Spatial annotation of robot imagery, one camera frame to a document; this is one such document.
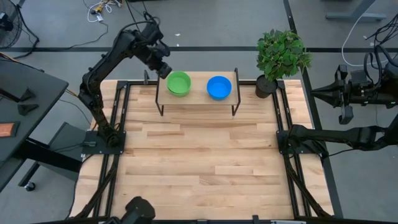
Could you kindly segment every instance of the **green leaves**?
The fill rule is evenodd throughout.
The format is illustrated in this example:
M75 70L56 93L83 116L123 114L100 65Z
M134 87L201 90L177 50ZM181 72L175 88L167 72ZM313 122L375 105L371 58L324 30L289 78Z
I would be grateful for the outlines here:
M292 76L298 68L309 67L312 56L305 51L300 37L291 32L272 29L257 42L257 67L273 81L283 75Z
M269 63L269 64L266 66L266 69L264 70L264 74L266 74L266 75L270 74L270 73L271 73L271 70L272 70L272 65Z
M279 51L282 52L284 50L285 50L285 44L282 43L282 44L279 45Z

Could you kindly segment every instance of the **caster wheel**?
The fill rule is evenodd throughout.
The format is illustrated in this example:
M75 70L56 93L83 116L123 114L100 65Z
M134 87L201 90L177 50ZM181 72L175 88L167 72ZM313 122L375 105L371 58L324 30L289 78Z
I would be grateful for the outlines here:
M33 182L29 182L27 183L27 185L25 186L26 191L30 192L33 191L36 188L35 183Z

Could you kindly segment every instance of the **bowl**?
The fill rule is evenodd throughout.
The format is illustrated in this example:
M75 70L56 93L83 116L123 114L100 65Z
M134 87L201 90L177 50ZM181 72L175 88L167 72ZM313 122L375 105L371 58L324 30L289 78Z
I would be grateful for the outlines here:
M173 72L167 77L166 85L171 94L183 97L191 89L191 78L185 72Z
M207 92L214 100L223 100L231 93L232 84L223 76L215 76L207 82Z

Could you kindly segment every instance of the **blue bowl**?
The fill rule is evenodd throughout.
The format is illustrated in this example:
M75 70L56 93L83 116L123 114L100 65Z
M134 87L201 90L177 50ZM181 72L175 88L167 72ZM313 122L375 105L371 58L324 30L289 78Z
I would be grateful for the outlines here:
M232 90L231 82L222 76L216 76L207 82L207 92L214 100L225 99Z

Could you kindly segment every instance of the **wooden table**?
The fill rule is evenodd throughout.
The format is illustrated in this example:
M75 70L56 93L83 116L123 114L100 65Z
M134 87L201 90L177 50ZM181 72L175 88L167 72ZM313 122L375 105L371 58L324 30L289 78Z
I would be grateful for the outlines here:
M108 119L116 83L107 80L101 85ZM311 128L300 80L286 80L285 85L293 122ZM230 107L189 105L168 106L161 116L155 105L156 86L132 86L126 149L119 161L112 215L122 217L124 206L139 195L155 207L159 220L249 220L252 215L292 219L272 98L260 99L254 90L254 85L241 85L241 106L236 116L231 115ZM71 216L96 190L102 157L93 156L81 168ZM307 188L332 214L319 158L314 154L300 158ZM297 189L303 215L299 192Z

